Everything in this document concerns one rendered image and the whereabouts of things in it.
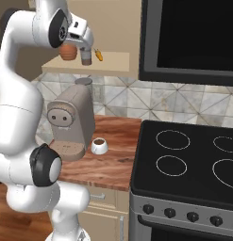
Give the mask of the beige cupboard door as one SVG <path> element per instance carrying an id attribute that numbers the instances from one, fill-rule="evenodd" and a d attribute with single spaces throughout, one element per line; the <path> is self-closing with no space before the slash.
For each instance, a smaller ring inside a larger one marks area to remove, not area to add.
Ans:
<path id="1" fill-rule="evenodd" d="M 120 216 L 125 217 L 125 241 L 128 241 L 128 214 L 101 214 L 86 210 L 78 218 L 91 241 L 120 241 Z"/>

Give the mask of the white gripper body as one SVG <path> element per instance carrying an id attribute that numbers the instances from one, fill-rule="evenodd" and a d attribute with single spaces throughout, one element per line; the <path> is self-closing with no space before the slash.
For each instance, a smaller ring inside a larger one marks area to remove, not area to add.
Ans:
<path id="1" fill-rule="evenodd" d="M 79 49 L 90 50 L 93 46 L 92 31 L 88 26 L 83 30 L 70 27 L 65 43 L 72 44 Z"/>

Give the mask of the black stove knob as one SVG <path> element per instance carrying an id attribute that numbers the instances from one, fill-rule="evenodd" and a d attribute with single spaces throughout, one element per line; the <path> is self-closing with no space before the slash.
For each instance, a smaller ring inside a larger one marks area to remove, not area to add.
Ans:
<path id="1" fill-rule="evenodd" d="M 145 214 L 150 215 L 154 212 L 154 207 L 151 204 L 145 204 L 142 210 Z"/>
<path id="2" fill-rule="evenodd" d="M 210 223 L 216 227 L 219 227 L 223 224 L 223 219 L 218 216 L 213 216 L 210 218 Z"/>
<path id="3" fill-rule="evenodd" d="M 166 208 L 164 210 L 164 215 L 166 217 L 168 217 L 168 218 L 175 217 L 175 215 L 176 215 L 175 209 L 173 209 L 173 208 Z"/>
<path id="4" fill-rule="evenodd" d="M 196 222 L 199 219 L 199 215 L 197 213 L 195 213 L 195 212 L 189 212 L 187 214 L 187 219 L 190 222 Z"/>

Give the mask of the beige coffee machine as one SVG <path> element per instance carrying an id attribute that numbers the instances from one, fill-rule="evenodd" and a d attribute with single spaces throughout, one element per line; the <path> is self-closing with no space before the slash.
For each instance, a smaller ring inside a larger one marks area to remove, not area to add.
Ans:
<path id="1" fill-rule="evenodd" d="M 63 161 L 77 161 L 88 149 L 95 130 L 92 80 L 79 78 L 47 105 L 54 141 L 51 148 Z"/>

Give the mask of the orange honey bottle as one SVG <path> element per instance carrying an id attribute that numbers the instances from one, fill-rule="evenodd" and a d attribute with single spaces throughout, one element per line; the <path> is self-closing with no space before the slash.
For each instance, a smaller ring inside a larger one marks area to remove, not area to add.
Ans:
<path id="1" fill-rule="evenodd" d="M 59 54 L 63 60 L 71 61 L 76 59 L 77 48 L 71 44 L 62 44 L 59 47 Z"/>

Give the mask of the white mug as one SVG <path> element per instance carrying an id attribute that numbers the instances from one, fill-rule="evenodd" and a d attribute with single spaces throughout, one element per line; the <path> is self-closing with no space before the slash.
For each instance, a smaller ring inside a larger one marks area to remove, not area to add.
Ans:
<path id="1" fill-rule="evenodd" d="M 98 137 L 92 141 L 91 151 L 94 154 L 105 154 L 108 151 L 108 144 L 102 137 Z"/>

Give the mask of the beige drawer front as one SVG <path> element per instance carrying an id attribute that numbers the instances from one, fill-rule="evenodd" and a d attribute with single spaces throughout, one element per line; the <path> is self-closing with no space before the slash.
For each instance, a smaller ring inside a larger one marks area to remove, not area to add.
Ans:
<path id="1" fill-rule="evenodd" d="M 112 213 L 116 215 L 128 213 L 129 194 L 127 192 L 95 186 L 89 186 L 88 189 L 91 194 L 100 195 L 104 193 L 106 195 L 104 200 L 91 199 L 87 208 L 88 212 Z"/>

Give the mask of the brown cinnamon bottle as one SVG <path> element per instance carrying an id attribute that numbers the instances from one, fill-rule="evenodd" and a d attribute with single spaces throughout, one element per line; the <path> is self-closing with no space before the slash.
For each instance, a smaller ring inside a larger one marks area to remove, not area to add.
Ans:
<path id="1" fill-rule="evenodd" d="M 91 51 L 80 51 L 81 63 L 84 66 L 89 66 L 92 64 L 92 52 Z"/>

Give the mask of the black and steel stove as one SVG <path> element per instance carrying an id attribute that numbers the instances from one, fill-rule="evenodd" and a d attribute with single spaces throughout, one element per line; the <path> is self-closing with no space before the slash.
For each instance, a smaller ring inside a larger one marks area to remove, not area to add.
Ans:
<path id="1" fill-rule="evenodd" d="M 142 208 L 151 204 L 154 212 Z M 175 209 L 175 217 L 164 215 Z M 189 212 L 199 215 L 196 222 Z M 210 218 L 218 216 L 216 227 Z M 233 128 L 145 120 L 129 198 L 128 241 L 233 241 Z"/>

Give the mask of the beige open wall cabinet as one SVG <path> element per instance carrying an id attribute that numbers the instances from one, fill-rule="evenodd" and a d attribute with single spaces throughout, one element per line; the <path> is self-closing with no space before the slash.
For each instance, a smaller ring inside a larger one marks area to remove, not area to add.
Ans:
<path id="1" fill-rule="evenodd" d="M 83 66 L 80 56 L 64 61 L 60 56 L 42 66 L 44 72 L 93 74 L 138 78 L 141 32 L 141 0 L 67 0 L 75 15 L 86 19 L 93 32 L 99 61 L 92 54 L 92 64 Z"/>

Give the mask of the brown cabinet door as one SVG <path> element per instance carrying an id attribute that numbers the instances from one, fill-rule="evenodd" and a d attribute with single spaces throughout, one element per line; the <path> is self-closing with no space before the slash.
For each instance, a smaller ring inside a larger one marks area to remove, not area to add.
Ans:
<path id="1" fill-rule="evenodd" d="M 8 8 L 34 10 L 35 0 L 0 0 L 0 18 Z M 42 73 L 42 65 L 58 56 L 58 49 L 25 46 L 19 50 L 16 72 L 28 81 Z"/>

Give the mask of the black microwave oven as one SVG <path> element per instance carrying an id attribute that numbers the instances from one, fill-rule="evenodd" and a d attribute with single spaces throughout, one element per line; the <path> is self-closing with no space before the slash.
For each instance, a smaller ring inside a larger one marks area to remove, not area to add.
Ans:
<path id="1" fill-rule="evenodd" d="M 233 0 L 142 0 L 139 79 L 233 87 Z"/>

